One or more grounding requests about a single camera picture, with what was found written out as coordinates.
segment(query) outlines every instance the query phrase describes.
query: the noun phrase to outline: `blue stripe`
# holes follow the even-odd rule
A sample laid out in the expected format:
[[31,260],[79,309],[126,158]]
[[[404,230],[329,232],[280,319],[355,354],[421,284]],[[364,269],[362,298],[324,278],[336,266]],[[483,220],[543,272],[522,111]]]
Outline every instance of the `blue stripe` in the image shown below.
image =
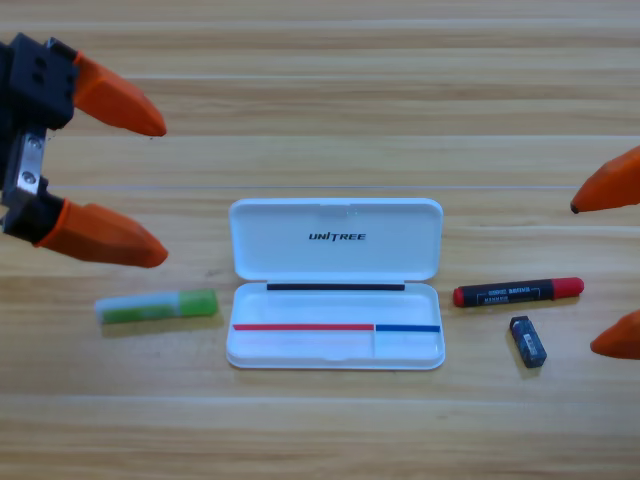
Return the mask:
[[439,325],[376,325],[376,332],[431,332],[440,333]]

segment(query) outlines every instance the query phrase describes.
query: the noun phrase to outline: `case lid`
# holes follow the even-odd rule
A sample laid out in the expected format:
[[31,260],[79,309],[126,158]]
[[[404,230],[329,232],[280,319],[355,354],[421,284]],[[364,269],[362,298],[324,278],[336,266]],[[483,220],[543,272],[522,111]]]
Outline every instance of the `case lid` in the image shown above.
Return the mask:
[[426,280],[442,222],[426,198],[245,199],[230,209],[236,272],[270,282]]

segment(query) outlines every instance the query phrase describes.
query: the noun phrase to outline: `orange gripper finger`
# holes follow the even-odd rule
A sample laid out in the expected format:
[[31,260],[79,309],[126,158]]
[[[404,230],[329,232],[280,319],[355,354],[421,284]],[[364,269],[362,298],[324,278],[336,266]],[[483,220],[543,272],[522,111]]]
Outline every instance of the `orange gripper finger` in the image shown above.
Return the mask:
[[162,114],[138,87],[78,52],[74,105],[107,125],[153,137],[167,133]]
[[571,201],[574,213],[605,210],[640,203],[640,147],[598,169]]
[[607,357],[640,360],[640,310],[602,332],[591,342],[591,350]]
[[144,227],[100,205],[79,206],[65,198],[54,228],[36,247],[86,262],[153,268],[167,250]]

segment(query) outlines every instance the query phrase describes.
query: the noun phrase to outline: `red marker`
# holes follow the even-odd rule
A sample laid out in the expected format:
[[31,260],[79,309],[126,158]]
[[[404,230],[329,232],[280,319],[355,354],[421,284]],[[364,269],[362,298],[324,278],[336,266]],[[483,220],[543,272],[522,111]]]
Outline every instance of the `red marker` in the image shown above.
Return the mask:
[[453,291],[456,307],[479,307],[504,303],[535,302],[577,297],[584,290],[584,282],[577,278],[551,278],[525,282],[469,285]]

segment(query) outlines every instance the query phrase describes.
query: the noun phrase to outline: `red stripe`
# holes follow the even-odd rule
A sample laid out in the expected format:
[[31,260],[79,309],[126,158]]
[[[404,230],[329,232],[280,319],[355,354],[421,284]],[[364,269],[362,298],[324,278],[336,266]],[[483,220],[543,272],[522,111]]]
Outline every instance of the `red stripe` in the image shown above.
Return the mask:
[[295,331],[334,331],[334,330],[373,330],[370,323],[240,323],[233,326],[234,330],[295,330]]

